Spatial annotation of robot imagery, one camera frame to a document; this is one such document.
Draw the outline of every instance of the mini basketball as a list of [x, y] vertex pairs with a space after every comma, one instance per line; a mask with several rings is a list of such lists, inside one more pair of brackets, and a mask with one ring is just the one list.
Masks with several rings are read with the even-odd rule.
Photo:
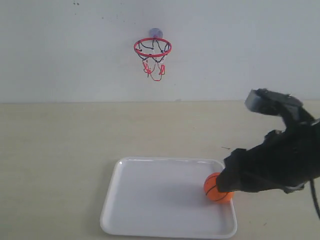
[[203, 190], [207, 198], [215, 203], [228, 203], [234, 196], [233, 192], [219, 192], [216, 185], [216, 178], [219, 176], [219, 172], [212, 173], [209, 175], [204, 184]]

